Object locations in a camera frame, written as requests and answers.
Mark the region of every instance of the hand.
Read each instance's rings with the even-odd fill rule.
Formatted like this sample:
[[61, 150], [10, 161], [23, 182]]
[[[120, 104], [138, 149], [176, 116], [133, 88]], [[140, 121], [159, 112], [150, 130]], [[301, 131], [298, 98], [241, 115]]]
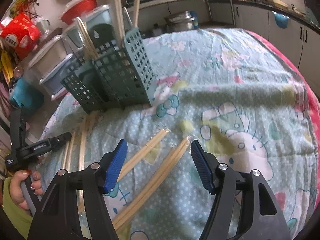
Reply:
[[[30, 170], [21, 170], [17, 171], [13, 178], [11, 179], [9, 193], [13, 203], [17, 206], [21, 207], [28, 215], [30, 215], [30, 208], [26, 200], [23, 197], [22, 190], [21, 190], [21, 182], [24, 181], [29, 175], [31, 174]], [[42, 195], [43, 190], [41, 188], [41, 175], [38, 171], [35, 171], [32, 174], [34, 182], [31, 184], [32, 190], [35, 190], [35, 195]]]

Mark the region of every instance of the green sleeve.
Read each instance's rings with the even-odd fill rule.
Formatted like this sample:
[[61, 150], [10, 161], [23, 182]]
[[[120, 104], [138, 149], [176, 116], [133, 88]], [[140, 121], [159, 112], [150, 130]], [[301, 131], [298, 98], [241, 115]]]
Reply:
[[12, 202], [9, 193], [9, 186], [12, 178], [4, 181], [3, 187], [3, 210], [14, 227], [25, 238], [28, 238], [32, 217], [27, 215], [19, 206]]

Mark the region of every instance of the yellow banana bunch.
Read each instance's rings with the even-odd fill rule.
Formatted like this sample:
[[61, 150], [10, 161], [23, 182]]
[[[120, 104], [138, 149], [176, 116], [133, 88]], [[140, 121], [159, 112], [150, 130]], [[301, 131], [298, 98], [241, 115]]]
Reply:
[[2, 50], [2, 53], [1, 53], [1, 63], [3, 66], [2, 67], [3, 73], [9, 81], [10, 78], [13, 77], [13, 67], [11, 63], [11, 58], [5, 50]]

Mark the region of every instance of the red bowl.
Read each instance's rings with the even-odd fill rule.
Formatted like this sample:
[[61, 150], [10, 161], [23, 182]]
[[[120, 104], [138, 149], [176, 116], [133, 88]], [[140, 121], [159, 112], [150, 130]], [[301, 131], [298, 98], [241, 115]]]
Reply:
[[97, 0], [82, 0], [66, 11], [64, 15], [61, 16], [61, 20], [70, 25], [73, 23], [74, 18], [80, 17], [83, 13], [90, 12], [97, 6]]

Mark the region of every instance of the pink tablecloth edge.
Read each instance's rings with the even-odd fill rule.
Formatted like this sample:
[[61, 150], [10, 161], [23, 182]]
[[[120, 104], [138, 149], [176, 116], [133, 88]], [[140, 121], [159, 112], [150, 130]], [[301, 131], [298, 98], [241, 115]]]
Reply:
[[[320, 127], [320, 103], [316, 97], [316, 95], [314, 94], [314, 92], [311, 90], [311, 88], [309, 87], [308, 83], [305, 81], [304, 77], [300, 74], [299, 70], [295, 67], [295, 65], [285, 56], [283, 55], [274, 45], [272, 45], [269, 41], [267, 41], [265, 38], [261, 37], [260, 35], [254, 33], [254, 32], [250, 32], [247, 31], [248, 33], [250, 33], [252, 36], [254, 36], [255, 38], [257, 38], [259, 41], [261, 41], [263, 44], [265, 44], [269, 49], [271, 49], [275, 54], [278, 55], [279, 58], [281, 58], [285, 63], [287, 63], [289, 65], [289, 67], [295, 71], [304, 81], [305, 86], [307, 88], [307, 93], [308, 93], [308, 101], [309, 101], [309, 111], [310, 111], [310, 118], [311, 118], [311, 122], [313, 125], [313, 130], [315, 132], [316, 135], [316, 140], [317, 140], [317, 144], [318, 144], [318, 148], [320, 145], [320, 129], [318, 129]], [[320, 190], [320, 158], [318, 159], [318, 174], [317, 174], [317, 190], [319, 192]], [[319, 195], [317, 196], [316, 199], [316, 206], [318, 206], [318, 203], [320, 201]]]

